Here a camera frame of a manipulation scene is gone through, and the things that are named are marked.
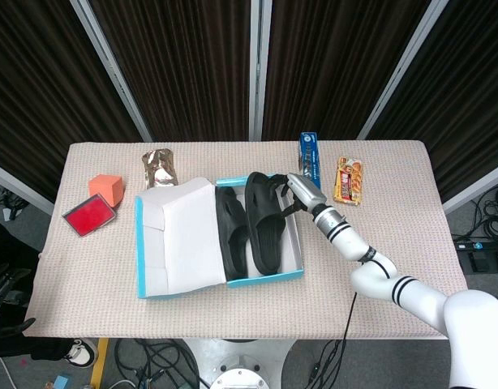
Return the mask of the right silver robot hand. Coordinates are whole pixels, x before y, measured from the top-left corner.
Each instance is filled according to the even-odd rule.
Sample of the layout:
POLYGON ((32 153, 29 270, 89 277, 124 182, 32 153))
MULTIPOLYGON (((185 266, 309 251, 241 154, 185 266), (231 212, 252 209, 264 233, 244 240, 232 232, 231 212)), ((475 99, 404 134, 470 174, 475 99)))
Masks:
POLYGON ((273 189, 282 186, 281 197, 292 191, 293 203, 281 212, 283 217, 298 211, 314 214, 318 206, 326 206, 326 196, 308 177, 296 173, 275 174, 270 177, 270 182, 273 189))

